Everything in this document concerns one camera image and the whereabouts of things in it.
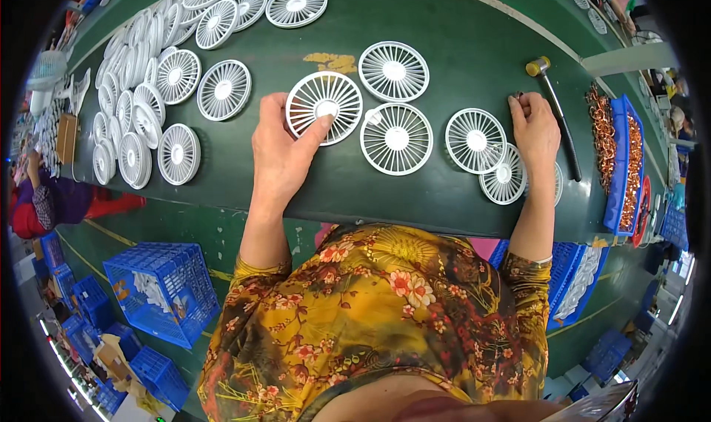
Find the fluorescent light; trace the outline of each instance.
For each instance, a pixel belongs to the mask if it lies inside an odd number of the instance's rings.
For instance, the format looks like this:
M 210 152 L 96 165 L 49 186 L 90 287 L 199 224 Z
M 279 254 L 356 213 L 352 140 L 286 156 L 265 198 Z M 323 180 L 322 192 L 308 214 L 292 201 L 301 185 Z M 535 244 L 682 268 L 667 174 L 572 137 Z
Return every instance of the fluorescent light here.
M 45 336 L 49 336 L 49 331 L 47 330 L 47 327 L 44 325 L 44 320 L 40 320 L 40 325 L 42 325 L 42 330 L 45 332 Z
M 686 284 L 689 284 L 689 280 L 691 280 L 691 273 L 694 270 L 694 263 L 696 263 L 696 258 L 691 259 L 691 264 L 689 265 L 689 272 L 686 274 Z
M 671 317 L 669 318 L 669 323 L 667 325 L 671 325 L 672 320 L 674 320 L 674 317 L 676 317 L 676 312 L 679 311 L 679 305 L 681 305 L 681 300 L 684 299 L 683 295 L 679 296 L 679 302 L 676 302 L 676 307 L 674 308 L 674 312 L 671 313 Z
M 74 386 L 77 387 L 77 390 L 79 390 L 79 392 L 84 397 L 84 399 L 86 399 L 87 402 L 89 402 L 89 404 L 91 404 L 91 399 L 86 394 L 86 391 L 84 391 L 84 388 L 82 388 L 82 386 L 79 384 L 79 381 L 77 381 L 74 377 L 72 377 L 72 383 L 74 383 Z
M 106 416 L 104 416 L 104 414 L 101 412 L 101 410 L 99 409 L 98 406 L 92 405 L 91 407 L 94 409 L 94 411 L 96 411 L 96 414 L 101 416 L 101 418 L 104 420 L 104 422 L 109 422 L 109 419 L 107 419 Z

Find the cardboard box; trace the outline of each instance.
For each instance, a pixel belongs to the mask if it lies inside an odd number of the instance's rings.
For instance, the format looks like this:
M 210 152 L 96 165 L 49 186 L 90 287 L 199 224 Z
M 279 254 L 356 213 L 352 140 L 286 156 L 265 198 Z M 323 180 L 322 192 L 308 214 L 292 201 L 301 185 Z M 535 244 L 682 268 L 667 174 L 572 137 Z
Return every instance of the cardboard box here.
M 77 142 L 77 117 L 62 113 L 57 130 L 57 155 L 63 165 L 74 162 L 74 146 Z

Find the woman's left hand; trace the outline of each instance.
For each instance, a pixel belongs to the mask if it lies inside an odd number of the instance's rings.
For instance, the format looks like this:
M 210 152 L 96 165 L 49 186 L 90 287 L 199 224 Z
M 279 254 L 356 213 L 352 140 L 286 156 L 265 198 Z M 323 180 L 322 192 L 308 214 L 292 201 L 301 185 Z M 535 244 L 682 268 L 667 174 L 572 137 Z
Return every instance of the woman's left hand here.
M 333 123 L 333 116 L 318 118 L 297 140 L 287 130 L 286 93 L 262 98 L 260 123 L 252 135 L 254 150 L 253 210 L 279 213 L 304 184 L 311 160 Z

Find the hand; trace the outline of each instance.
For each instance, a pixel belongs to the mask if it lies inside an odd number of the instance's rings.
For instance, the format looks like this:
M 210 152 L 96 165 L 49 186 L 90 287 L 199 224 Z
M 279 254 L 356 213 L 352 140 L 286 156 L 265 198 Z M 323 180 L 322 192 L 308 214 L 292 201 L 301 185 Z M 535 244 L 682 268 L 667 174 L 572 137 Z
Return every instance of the hand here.
M 253 208 L 280 215 L 284 212 L 304 184 L 311 160 L 333 123 L 333 115 L 320 117 L 295 140 L 286 124 L 286 103 L 286 93 L 262 98 L 260 123 L 252 135 L 254 190 L 250 212 Z
M 560 146 L 560 129 L 550 104 L 540 93 L 524 93 L 518 100 L 508 97 L 513 119 L 513 137 L 530 179 L 555 174 L 555 154 Z

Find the woman's right hand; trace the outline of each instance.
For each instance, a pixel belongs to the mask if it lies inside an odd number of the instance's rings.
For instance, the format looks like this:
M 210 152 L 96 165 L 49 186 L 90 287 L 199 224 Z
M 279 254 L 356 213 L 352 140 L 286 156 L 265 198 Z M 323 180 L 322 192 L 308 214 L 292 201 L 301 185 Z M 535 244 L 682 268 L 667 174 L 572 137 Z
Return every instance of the woman's right hand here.
M 509 96 L 508 106 L 513 119 L 513 137 L 529 178 L 555 174 L 560 129 L 548 101 L 540 93 L 529 92 L 519 99 Z

